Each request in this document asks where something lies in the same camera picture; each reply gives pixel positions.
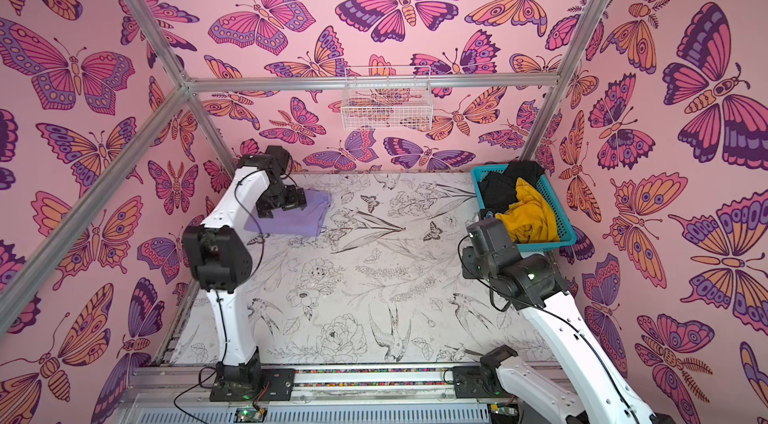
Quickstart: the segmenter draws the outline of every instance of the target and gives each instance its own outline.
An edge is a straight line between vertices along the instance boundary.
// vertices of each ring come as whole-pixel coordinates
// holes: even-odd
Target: pink wall
[[[754,3],[764,0],[670,0],[661,7],[665,1],[613,0],[602,40],[582,56],[581,85],[589,87],[586,76],[594,76],[597,90],[577,106],[562,102],[549,146],[551,182],[565,203],[570,174],[579,171],[576,182],[590,194],[567,209],[583,234],[574,255],[561,259],[562,272],[578,285],[576,301],[590,328],[654,410],[676,422],[763,422],[757,418],[768,418],[768,87],[761,73],[768,40],[766,9]],[[633,18],[633,10],[642,15],[636,3],[657,9]],[[644,24],[624,25],[637,19]],[[657,29],[646,28],[656,20]],[[618,40],[629,51],[617,52],[610,36],[619,26],[639,30],[643,53],[633,54],[636,41],[627,36]],[[642,41],[644,31],[653,43]],[[736,63],[751,88],[744,81],[727,93],[715,88],[725,95],[715,99],[719,104],[686,113],[700,93],[738,76]],[[686,76],[701,76],[701,86]],[[681,81],[677,94],[667,94],[668,84]],[[665,96],[680,96],[679,103],[665,103]],[[703,116],[711,121],[701,125],[720,135],[709,134],[711,151],[698,153],[684,139],[697,132],[692,119]],[[578,125],[571,131],[582,118],[583,132]],[[569,139],[569,152],[561,153],[559,144]]]

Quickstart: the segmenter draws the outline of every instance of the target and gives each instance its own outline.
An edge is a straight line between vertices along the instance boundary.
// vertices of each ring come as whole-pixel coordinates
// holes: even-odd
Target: purple butterfly
[[[467,151],[437,151],[436,149],[422,149],[420,146],[402,138],[384,138],[384,149],[392,158],[392,163],[402,166],[405,169],[411,169],[418,164],[418,167],[427,166],[429,171],[446,171],[449,166],[458,168],[475,159],[475,155]]]
[[[500,145],[504,149],[520,149],[525,144],[525,136],[531,131],[538,108],[534,106],[536,100],[524,101],[518,109],[517,124],[507,121],[509,129],[486,132],[480,136],[478,144],[488,142],[491,146]]]
[[[123,335],[123,346],[118,350],[118,355],[122,350],[128,352],[115,364],[107,377],[107,382],[101,388],[91,416],[91,424],[102,424],[112,415],[112,412],[120,406],[120,398],[128,388],[128,380],[134,375],[134,371],[149,365],[152,361],[152,356],[146,352],[131,351],[141,350],[150,345],[147,336],[163,328],[164,310],[165,302],[158,301],[158,292],[152,283],[146,277],[140,278],[128,305],[130,339],[126,341]]]
[[[319,121],[317,114],[308,111],[304,102],[299,98],[291,98],[290,101],[290,113],[296,122],[293,122],[288,113],[282,109],[278,109],[277,112],[283,116],[285,121],[270,119],[270,122],[275,126],[287,127],[267,129],[260,132],[260,136],[267,139],[279,139],[289,144],[298,141],[304,145],[312,146],[315,144],[312,138],[317,137],[318,134],[326,133],[326,129],[317,124]]]
[[[18,126],[13,114],[5,109],[0,109],[0,162],[8,162],[16,155],[16,141]],[[16,177],[10,169],[0,168],[0,191],[10,189],[16,182]]]
[[[682,372],[690,390],[705,402],[709,400],[688,371],[711,374],[712,370],[702,360],[690,357],[680,359],[676,352],[690,353],[702,349],[715,338],[715,331],[700,321],[679,323],[666,314],[659,314],[656,323],[649,316],[638,316],[638,324],[648,334],[643,335],[643,341],[648,347],[635,344],[634,350],[646,366],[654,368],[656,385],[674,401],[686,424],[700,424],[693,400],[674,369]]]
[[[336,151],[313,152],[304,158],[304,163],[323,169],[336,168],[339,171],[352,171],[357,168],[355,160],[370,162],[379,159],[379,156],[371,149],[375,142],[373,129],[357,129],[347,136],[343,148],[340,142]]]
[[[619,331],[611,320],[614,310],[609,307],[619,294],[620,280],[619,260],[611,253],[605,261],[598,262],[593,275],[581,275],[584,294],[592,301],[584,308],[584,320],[621,376],[627,377],[627,354]]]
[[[576,232],[576,244],[572,246],[563,246],[560,248],[560,255],[568,260],[569,264],[574,263],[574,258],[583,261],[589,259],[594,254],[594,245],[584,232],[574,226]]]
[[[205,219],[203,215],[195,216],[189,225],[198,226],[203,222],[203,219]],[[166,285],[179,275],[181,262],[184,262],[185,267],[190,266],[187,254],[184,253],[184,248],[181,246],[181,232],[183,230],[179,231],[178,235],[168,233],[175,238],[175,241],[167,237],[153,237],[141,243],[141,246],[136,250],[137,259],[147,263],[150,269],[160,269]]]

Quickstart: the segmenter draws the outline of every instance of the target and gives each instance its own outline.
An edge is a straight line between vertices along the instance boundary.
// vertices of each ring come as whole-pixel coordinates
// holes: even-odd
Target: purple cloth
[[[298,235],[319,236],[322,230],[322,222],[326,218],[326,212],[331,207],[331,195],[327,192],[304,190],[306,196],[306,208],[283,211],[272,211],[274,218],[257,218],[261,231],[272,235]],[[253,219],[248,218],[245,223],[247,231],[259,232]]]

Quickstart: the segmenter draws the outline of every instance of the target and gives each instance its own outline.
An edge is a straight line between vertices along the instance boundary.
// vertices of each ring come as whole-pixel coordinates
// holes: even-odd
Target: pink butterfly
[[[84,93],[91,110],[114,115],[114,92],[127,88],[128,77],[134,74],[127,56],[102,51],[82,63],[77,56],[67,59],[39,34],[2,17],[0,36],[3,64],[32,76],[43,109],[72,109],[77,96]]]
[[[282,109],[279,109],[277,112],[283,116],[285,121],[273,121],[270,119],[270,122],[276,126],[289,127],[267,129],[260,132],[259,135],[267,139],[279,139],[290,144],[298,141],[301,144],[312,146],[315,144],[312,138],[317,137],[318,134],[326,133],[326,129],[317,124],[319,121],[317,115],[308,111],[306,105],[299,98],[291,98],[290,101],[290,113],[296,122],[293,122],[288,113]]]
[[[217,162],[206,161],[203,163],[203,167],[210,176],[210,187],[217,193],[221,192],[222,189],[229,188],[232,184],[232,178],[218,160]]]
[[[208,29],[208,35],[218,44],[233,43],[241,48],[256,44],[276,56],[288,46],[288,38],[281,31],[283,27],[299,33],[315,22],[298,0],[261,0],[261,3],[264,7],[254,0],[255,13],[237,11],[220,17]]]
[[[178,209],[181,205],[181,211],[187,212],[190,208],[190,198],[194,195],[194,180],[197,179],[197,165],[192,166],[184,173],[184,178],[181,178],[181,173],[184,172],[184,163],[181,163],[178,173],[174,171],[174,167],[168,161],[168,172],[160,168],[159,164],[155,161],[149,161],[147,163],[149,168],[149,174],[154,179],[155,187],[154,192],[160,199],[165,199],[163,206],[165,212],[168,215],[174,213],[174,208]]]

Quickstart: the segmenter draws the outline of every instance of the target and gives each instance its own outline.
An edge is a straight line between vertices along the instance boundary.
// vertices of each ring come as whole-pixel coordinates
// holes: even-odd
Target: wire mesh basket
[[[375,66],[347,66],[344,93],[341,102],[341,119],[344,129],[362,127],[372,129],[432,128],[431,70],[428,66],[392,66],[390,68],[417,68],[417,74],[382,76],[372,83],[368,76],[351,76],[349,70]]]

